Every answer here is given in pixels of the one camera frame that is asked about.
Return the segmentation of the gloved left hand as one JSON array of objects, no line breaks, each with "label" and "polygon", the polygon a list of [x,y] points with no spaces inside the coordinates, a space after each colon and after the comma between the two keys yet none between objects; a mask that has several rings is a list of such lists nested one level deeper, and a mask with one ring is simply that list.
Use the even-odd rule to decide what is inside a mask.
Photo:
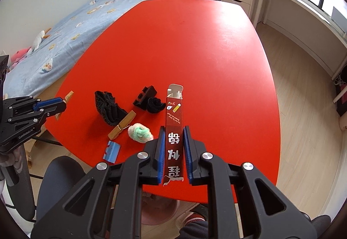
[{"label": "gloved left hand", "polygon": [[14,186],[19,182],[19,174],[23,169],[21,147],[10,152],[8,155],[1,155],[1,174],[7,184]]}]

